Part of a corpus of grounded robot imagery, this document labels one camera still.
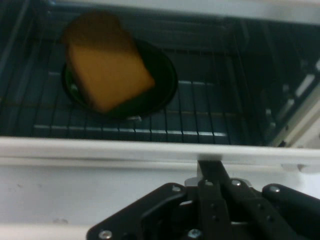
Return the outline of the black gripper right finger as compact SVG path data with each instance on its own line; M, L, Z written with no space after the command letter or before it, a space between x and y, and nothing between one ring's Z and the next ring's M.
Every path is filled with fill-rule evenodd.
M319 199L280 184L256 191L212 162L212 239L318 240Z

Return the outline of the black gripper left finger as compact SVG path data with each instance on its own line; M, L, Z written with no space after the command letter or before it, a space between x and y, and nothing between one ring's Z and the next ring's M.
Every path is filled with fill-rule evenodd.
M192 186L166 183L91 227L88 240L231 240L221 161L199 161Z

